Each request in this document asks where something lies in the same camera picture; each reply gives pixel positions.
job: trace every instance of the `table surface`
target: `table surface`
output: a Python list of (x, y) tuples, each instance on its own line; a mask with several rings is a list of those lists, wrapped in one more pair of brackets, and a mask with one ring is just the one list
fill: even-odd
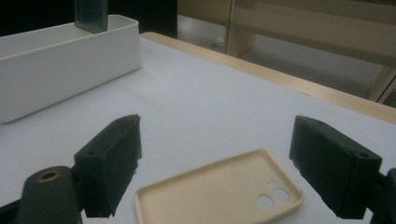
[[(338, 104), (304, 86), (264, 79), (265, 74), (286, 75), (247, 65), (247, 70), (261, 71), (248, 70), (251, 76), (234, 64), (239, 60), (204, 59), (205, 54), (217, 54), (198, 49), (204, 56), (196, 56), (185, 52), (196, 51), (195, 47), (175, 41), (145, 34), (140, 38), (140, 69), (1, 124), (0, 205), (19, 199), (24, 180), (36, 171), (73, 166), (74, 154), (112, 120), (138, 114), (143, 158), (116, 216), (84, 218), (84, 223), (137, 223), (134, 195), (140, 187), (256, 148), (267, 149), (304, 192), (302, 207), (276, 223), (318, 223), (319, 218), (320, 223), (361, 223), (337, 218), (289, 160), (294, 118), (303, 115), (330, 124), (383, 157), (385, 173), (396, 166), (393, 110), (324, 88), (336, 93)], [(343, 105), (348, 101), (356, 106)], [(370, 218), (368, 211), (364, 222)]]

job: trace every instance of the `black 3d-printed part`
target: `black 3d-printed part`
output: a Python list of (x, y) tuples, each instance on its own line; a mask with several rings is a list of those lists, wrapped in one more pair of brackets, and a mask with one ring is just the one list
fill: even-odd
[(290, 159), (338, 217), (363, 218), (379, 156), (324, 122), (298, 116)]
[(70, 168), (50, 167), (26, 179), (16, 223), (70, 224), (80, 219)]
[(75, 155), (87, 217), (114, 216), (142, 156), (137, 115), (111, 122)]

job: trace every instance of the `white container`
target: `white container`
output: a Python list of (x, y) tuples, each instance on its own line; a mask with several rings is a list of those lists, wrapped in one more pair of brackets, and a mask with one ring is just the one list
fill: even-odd
[(18, 119), (140, 67), (138, 22), (108, 16), (93, 35), (74, 23), (0, 37), (0, 122)]

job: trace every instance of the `screw hole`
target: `screw hole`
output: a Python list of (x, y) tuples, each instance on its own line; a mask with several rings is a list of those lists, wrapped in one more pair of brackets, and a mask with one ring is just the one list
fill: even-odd
[(47, 171), (46, 173), (41, 175), (37, 180), (40, 183), (49, 182), (53, 179), (56, 179), (59, 175), (61, 175), (60, 171), (57, 171), (57, 170)]

